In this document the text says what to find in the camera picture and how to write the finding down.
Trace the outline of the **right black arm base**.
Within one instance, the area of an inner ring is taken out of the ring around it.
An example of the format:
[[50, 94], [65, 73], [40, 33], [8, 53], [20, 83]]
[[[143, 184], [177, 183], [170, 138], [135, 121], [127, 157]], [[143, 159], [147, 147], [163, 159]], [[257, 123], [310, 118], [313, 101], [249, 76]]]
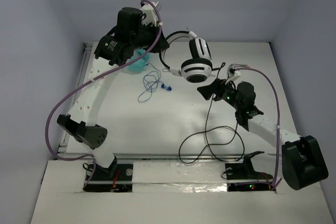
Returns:
[[228, 192], [272, 191], [273, 175], [258, 172], [251, 159], [263, 151], [246, 154], [240, 163], [226, 163], [221, 177], [227, 181]]

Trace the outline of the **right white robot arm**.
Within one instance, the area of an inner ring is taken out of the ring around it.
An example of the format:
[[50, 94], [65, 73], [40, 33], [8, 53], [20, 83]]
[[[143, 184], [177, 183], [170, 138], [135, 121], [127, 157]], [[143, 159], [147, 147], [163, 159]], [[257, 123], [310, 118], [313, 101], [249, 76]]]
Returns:
[[256, 93], [251, 83], [241, 82], [233, 88], [224, 80], [215, 79], [197, 91], [205, 100], [227, 102], [235, 109], [238, 125], [274, 146], [283, 178], [292, 189], [300, 190], [328, 178], [329, 171], [316, 138], [289, 132], [268, 119], [255, 106]]

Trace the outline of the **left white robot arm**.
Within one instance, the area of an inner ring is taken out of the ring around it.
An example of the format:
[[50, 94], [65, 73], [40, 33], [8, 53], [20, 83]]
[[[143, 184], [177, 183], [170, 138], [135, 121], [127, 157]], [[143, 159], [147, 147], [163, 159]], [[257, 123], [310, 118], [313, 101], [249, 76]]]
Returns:
[[57, 123], [93, 155], [99, 174], [111, 179], [117, 172], [117, 158], [107, 141], [108, 130], [97, 124], [98, 113], [118, 70], [135, 61], [133, 53], [162, 52], [168, 47], [155, 2], [142, 1], [141, 8], [124, 7], [117, 24], [103, 36], [94, 51], [91, 72], [80, 95]]

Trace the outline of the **white black headphones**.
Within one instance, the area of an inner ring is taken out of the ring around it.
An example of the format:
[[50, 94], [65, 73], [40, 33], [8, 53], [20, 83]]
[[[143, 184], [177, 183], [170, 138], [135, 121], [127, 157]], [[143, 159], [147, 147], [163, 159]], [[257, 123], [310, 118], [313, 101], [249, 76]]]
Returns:
[[211, 76], [213, 71], [212, 55], [205, 39], [200, 38], [193, 31], [176, 31], [169, 34], [165, 40], [170, 45], [172, 42], [181, 39], [189, 38], [188, 46], [192, 58], [183, 62], [180, 68], [173, 68], [167, 65], [164, 61], [164, 56], [167, 50], [159, 53], [159, 59], [165, 69], [172, 75], [183, 77], [190, 83], [201, 83]]

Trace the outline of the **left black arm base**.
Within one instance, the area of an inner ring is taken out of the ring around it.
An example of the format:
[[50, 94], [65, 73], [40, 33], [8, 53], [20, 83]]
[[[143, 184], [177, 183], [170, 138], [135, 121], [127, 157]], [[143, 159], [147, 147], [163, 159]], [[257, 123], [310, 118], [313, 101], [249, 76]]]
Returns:
[[133, 187], [133, 163], [118, 163], [114, 159], [108, 168], [84, 163], [86, 171], [83, 190], [89, 193], [130, 193]]

